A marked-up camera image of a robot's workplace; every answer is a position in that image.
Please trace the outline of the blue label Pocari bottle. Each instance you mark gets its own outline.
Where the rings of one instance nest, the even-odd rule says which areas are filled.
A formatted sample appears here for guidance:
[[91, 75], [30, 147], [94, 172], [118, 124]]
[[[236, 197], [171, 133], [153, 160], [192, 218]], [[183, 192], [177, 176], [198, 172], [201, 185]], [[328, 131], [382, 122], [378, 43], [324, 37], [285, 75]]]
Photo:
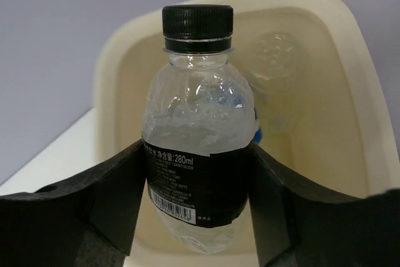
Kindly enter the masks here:
[[254, 144], [259, 144], [263, 138], [263, 132], [261, 129], [261, 124], [259, 122], [258, 113], [256, 108], [254, 108], [254, 119], [255, 119], [255, 132], [253, 137]]

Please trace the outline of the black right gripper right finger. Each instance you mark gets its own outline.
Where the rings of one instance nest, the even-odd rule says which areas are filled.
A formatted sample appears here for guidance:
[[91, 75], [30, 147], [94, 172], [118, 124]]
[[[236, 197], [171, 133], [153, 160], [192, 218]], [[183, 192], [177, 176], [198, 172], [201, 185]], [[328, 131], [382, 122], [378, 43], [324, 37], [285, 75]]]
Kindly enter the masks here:
[[399, 190], [356, 198], [317, 184], [259, 146], [249, 192], [259, 266], [398, 266]]

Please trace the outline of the small black label bottle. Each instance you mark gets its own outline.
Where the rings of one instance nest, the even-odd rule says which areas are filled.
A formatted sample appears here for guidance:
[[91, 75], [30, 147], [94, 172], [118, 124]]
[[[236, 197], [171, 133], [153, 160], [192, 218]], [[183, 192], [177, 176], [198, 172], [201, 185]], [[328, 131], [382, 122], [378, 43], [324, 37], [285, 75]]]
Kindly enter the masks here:
[[242, 228], [257, 131], [253, 92], [229, 62], [233, 17], [228, 5], [162, 9], [169, 61], [141, 130], [149, 197], [169, 234], [203, 254], [223, 251]]

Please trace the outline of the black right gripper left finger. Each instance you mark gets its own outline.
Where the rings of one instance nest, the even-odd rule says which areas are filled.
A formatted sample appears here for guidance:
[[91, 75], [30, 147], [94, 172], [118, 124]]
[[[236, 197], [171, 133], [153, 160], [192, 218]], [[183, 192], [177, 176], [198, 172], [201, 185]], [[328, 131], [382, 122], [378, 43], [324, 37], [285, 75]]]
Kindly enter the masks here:
[[122, 266], [145, 183], [137, 141], [112, 158], [33, 193], [1, 197], [2, 266]]

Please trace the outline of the clear ribbed plastic bottle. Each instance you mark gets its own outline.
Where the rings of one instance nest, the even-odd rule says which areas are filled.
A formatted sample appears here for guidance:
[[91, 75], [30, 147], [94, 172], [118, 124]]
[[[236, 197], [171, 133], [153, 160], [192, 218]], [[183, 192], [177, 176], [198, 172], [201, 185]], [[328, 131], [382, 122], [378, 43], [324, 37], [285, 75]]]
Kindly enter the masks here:
[[300, 54], [299, 43], [288, 33], [269, 32], [251, 44], [247, 80], [265, 132], [285, 133], [293, 122]]

